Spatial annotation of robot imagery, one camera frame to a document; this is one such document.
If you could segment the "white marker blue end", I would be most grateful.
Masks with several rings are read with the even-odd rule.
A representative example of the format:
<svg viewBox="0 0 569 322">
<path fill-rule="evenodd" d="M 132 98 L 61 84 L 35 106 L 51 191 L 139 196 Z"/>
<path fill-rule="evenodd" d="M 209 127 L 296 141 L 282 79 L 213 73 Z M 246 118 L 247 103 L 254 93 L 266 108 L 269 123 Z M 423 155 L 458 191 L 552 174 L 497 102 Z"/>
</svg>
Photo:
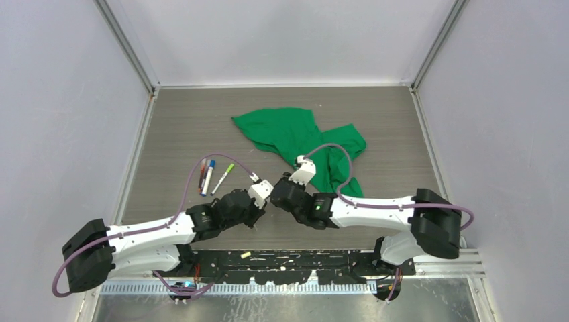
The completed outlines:
<svg viewBox="0 0 569 322">
<path fill-rule="evenodd" d="M 211 182 L 211 177 L 212 177 L 214 168 L 215 168 L 215 160 L 211 159 L 209 161 L 209 168 L 207 170 L 207 175 L 205 177 L 203 191 L 201 193 L 201 196 L 203 196 L 203 197 L 207 196 L 207 191 L 208 191 L 208 188 L 209 188 L 209 185 Z"/>
</svg>

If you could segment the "red orange pen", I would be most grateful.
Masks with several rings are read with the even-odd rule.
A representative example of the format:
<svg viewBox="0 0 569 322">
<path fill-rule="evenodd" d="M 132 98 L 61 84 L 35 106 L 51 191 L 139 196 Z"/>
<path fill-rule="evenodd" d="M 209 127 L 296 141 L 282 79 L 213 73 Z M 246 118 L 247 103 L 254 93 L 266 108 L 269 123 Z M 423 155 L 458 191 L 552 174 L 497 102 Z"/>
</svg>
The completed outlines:
<svg viewBox="0 0 569 322">
<path fill-rule="evenodd" d="M 200 175 L 199 175 L 199 181 L 198 181 L 198 193 L 199 194 L 201 194 L 201 191 L 203 189 L 203 180 L 204 180 L 206 165 L 207 165 L 207 159 L 204 158 L 201 161 Z"/>
</svg>

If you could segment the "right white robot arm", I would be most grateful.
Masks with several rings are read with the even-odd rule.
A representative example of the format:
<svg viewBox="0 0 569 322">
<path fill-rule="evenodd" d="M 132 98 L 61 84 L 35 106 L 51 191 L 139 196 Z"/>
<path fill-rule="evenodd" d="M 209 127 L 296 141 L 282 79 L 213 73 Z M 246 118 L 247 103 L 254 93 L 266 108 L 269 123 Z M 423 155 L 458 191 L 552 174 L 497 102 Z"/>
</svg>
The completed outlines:
<svg viewBox="0 0 569 322">
<path fill-rule="evenodd" d="M 460 253 L 462 212 L 430 189 L 394 199 L 349 197 L 336 193 L 309 194 L 284 173 L 273 188 L 270 201 L 313 229 L 352 226 L 379 227 L 397 231 L 380 237 L 372 258 L 374 270 L 391 274 L 406 260 L 428 254 L 453 260 Z"/>
</svg>

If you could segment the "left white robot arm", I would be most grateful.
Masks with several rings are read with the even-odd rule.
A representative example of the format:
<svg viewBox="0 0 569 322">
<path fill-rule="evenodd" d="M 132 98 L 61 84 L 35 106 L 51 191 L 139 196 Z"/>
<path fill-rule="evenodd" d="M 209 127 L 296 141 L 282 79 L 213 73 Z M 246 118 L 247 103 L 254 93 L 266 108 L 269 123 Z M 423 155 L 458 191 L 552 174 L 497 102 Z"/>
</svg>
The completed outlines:
<svg viewBox="0 0 569 322">
<path fill-rule="evenodd" d="M 62 247 L 69 293 L 81 293 L 109 277 L 159 271 L 186 277 L 196 260 L 190 244 L 216 238 L 239 224 L 252 227 L 264 214 L 270 188 L 235 189 L 221 199 L 192 206 L 174 217 L 134 225 L 87 222 Z"/>
</svg>

